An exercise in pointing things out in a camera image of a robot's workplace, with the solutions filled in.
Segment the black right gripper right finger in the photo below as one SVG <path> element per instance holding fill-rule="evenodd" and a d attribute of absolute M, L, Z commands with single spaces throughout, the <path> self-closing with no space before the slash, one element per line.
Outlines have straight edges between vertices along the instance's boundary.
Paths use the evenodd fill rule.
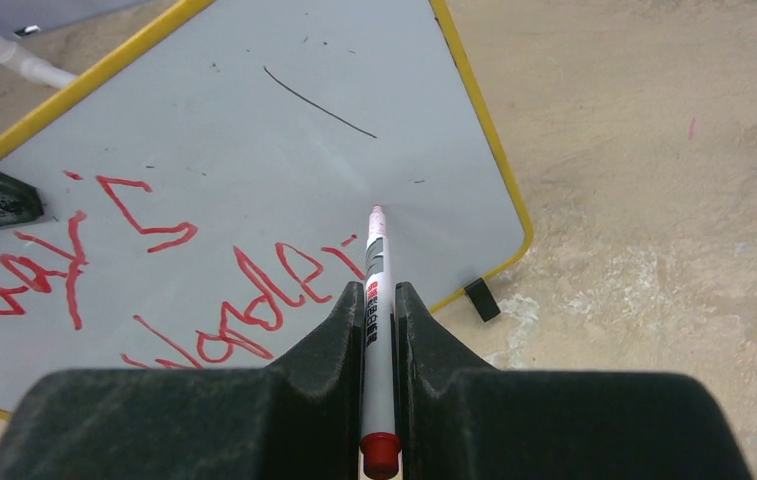
<path fill-rule="evenodd" d="M 500 370 L 396 289 L 407 479 L 747 479 L 697 380 L 640 371 Z"/>

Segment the red whiteboard marker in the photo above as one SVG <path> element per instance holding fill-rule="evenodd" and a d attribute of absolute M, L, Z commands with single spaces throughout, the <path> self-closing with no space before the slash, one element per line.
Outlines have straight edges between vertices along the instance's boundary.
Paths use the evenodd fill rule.
<path fill-rule="evenodd" d="M 399 473 L 401 440 L 396 432 L 393 352 L 395 287 L 386 217 L 375 205 L 369 216 L 364 279 L 363 390 L 360 451 L 363 472 L 370 479 L 391 479 Z"/>

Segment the yellow-framed whiteboard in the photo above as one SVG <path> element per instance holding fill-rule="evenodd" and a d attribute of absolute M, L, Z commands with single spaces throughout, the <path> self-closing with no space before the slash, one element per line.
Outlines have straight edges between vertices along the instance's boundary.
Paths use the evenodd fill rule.
<path fill-rule="evenodd" d="M 533 229 L 443 1 L 183 1 L 0 135 L 0 417 L 77 368 L 260 366 L 365 271 L 440 308 Z"/>

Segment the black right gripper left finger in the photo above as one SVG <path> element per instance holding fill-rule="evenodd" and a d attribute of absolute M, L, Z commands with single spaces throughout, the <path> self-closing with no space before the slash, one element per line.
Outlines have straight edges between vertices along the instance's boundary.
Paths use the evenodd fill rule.
<path fill-rule="evenodd" d="M 354 479 L 364 290 L 262 368 L 73 369 L 39 380 L 0 479 Z"/>

